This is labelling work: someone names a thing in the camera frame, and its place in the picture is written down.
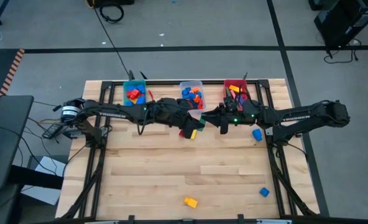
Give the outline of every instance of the clear plastic bin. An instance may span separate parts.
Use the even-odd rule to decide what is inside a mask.
[[[191,89],[192,88],[195,88],[195,87],[198,87],[200,92],[202,93],[202,101],[203,101],[203,107],[202,109],[193,109],[193,110],[190,110],[191,113],[195,113],[195,114],[201,114],[205,108],[206,108],[206,101],[205,101],[205,93],[203,91],[203,84],[201,81],[188,81],[188,82],[181,82],[180,83],[180,94],[183,98],[183,95],[182,95],[182,91],[185,90],[185,88],[188,88],[190,87]]]

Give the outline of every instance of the black metal frame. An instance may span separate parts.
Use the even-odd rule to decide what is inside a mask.
[[[147,80],[147,85],[179,85],[180,82],[184,82],[186,80]],[[223,85],[224,80],[202,80],[204,85]],[[270,85],[268,80],[246,80],[248,85],[255,85],[256,93],[257,93],[257,100],[264,104],[264,100],[262,97],[262,88],[265,89],[265,94],[267,96],[267,102],[269,107],[274,107],[274,103],[272,101],[272,95],[270,91]],[[123,85],[124,81],[104,81],[101,84],[101,93],[99,96],[99,102],[104,102],[105,95],[107,90],[109,89],[109,100],[108,103],[113,103],[115,88],[117,86]],[[105,126],[110,125],[111,118],[106,118]],[[101,117],[96,117],[95,126],[100,127]],[[296,202],[302,202],[300,197],[296,194],[296,192],[292,189],[290,185],[290,178],[287,168],[287,163],[285,159],[285,153],[283,151],[283,147],[277,147],[278,153],[280,155],[280,164],[282,171],[278,168],[278,165],[275,161],[274,155],[274,147],[272,144],[272,138],[266,135],[266,143],[267,143],[267,151],[269,155],[269,162],[272,171],[272,178],[274,182],[274,190],[275,196],[277,199],[277,206],[278,212],[280,215],[280,219],[282,220],[292,220],[293,223],[368,223],[368,220],[355,220],[355,219],[348,219],[348,218],[330,218],[330,217],[322,217],[320,215],[314,215],[309,210],[303,210],[302,213],[304,216],[297,215],[297,208],[295,205]],[[96,154],[96,148],[92,147],[90,149],[88,164],[86,167],[86,175],[85,175],[85,182],[83,186],[83,190],[92,188],[94,186],[94,195],[93,201],[91,206],[91,214],[90,217],[85,217],[85,210],[86,210],[86,203],[87,203],[87,194],[85,195],[85,199],[82,201],[80,208],[79,208],[79,216],[78,218],[72,217],[65,217],[59,220],[55,220],[53,222],[48,222],[49,224],[52,223],[85,223],[91,222],[96,220],[97,216],[97,207],[98,207],[98,200],[99,200],[99,191],[101,188],[101,178],[103,172],[103,164],[105,160],[105,148],[100,149],[99,155],[99,164],[100,170],[97,170],[97,174],[92,175],[93,171],[93,162],[94,156]],[[282,192],[280,189],[280,183],[284,186],[287,190],[289,207],[290,207],[290,215],[285,213],[285,208],[283,205],[283,198]],[[263,219],[245,219],[242,214],[238,214],[238,219],[228,219],[228,220],[134,220],[134,215],[129,215],[128,220],[119,220],[119,223],[123,224],[134,224],[134,223],[159,223],[159,224],[191,224],[191,223],[199,223],[199,224],[212,224],[212,223],[219,223],[219,224],[231,224],[231,223],[262,223],[266,220]]]

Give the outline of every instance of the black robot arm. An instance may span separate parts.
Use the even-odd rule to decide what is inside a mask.
[[[339,101],[324,100],[310,106],[275,110],[262,106],[257,101],[247,100],[240,111],[230,96],[213,111],[203,113],[202,118],[220,127],[220,134],[228,132],[228,124],[257,124],[266,129],[267,135],[272,136],[273,143],[279,146],[286,145],[296,134],[307,133],[323,126],[341,128],[350,122],[346,106]],[[288,126],[281,125],[285,121],[298,122]]]
[[[104,144],[103,131],[87,121],[89,117],[96,115],[126,119],[142,126],[151,123],[175,126],[183,130],[186,138],[190,138],[194,129],[205,126],[188,113],[192,108],[193,105],[189,101],[173,98],[162,98],[156,102],[134,106],[98,103],[94,100],[77,98],[64,103],[61,122],[67,126],[75,126],[85,135],[88,146],[94,147]]]

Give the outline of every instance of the wooden tabletop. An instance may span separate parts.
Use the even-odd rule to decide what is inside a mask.
[[[291,108],[285,80],[269,81],[275,108]],[[101,82],[87,81],[83,98],[98,101]],[[180,97],[178,85],[150,85],[147,89],[155,99]],[[249,85],[248,89],[256,99],[255,88]],[[122,94],[122,87],[116,87],[114,103],[122,103]],[[213,110],[222,102],[222,95],[221,85],[205,85],[206,110]],[[95,118],[89,121],[94,124]],[[220,135],[218,128],[207,123],[195,140],[181,138],[178,128],[161,124],[146,126],[141,136],[136,125],[128,121],[113,118],[111,125],[97,220],[127,220],[129,215],[135,215],[136,220],[231,219],[237,218],[237,214],[244,214],[245,218],[279,217],[266,143],[257,142],[251,134],[252,129],[258,128],[256,125],[230,125],[229,132]],[[74,140],[70,157],[84,143],[84,139]],[[290,143],[302,148],[300,139],[293,138]],[[292,187],[318,213],[303,153],[291,146],[285,146],[284,151]],[[88,156],[89,149],[84,149],[69,163],[56,217],[67,212],[82,191]],[[270,190],[266,198],[259,193],[262,187]],[[282,185],[281,189],[288,213]],[[185,197],[196,199],[197,208],[185,205]],[[90,215],[92,199],[93,191],[88,197],[86,215]]]

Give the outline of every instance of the black stand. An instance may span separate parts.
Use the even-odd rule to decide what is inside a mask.
[[[61,189],[63,177],[54,174],[45,174],[35,170],[12,165],[8,182],[22,185],[33,185],[51,189]]]

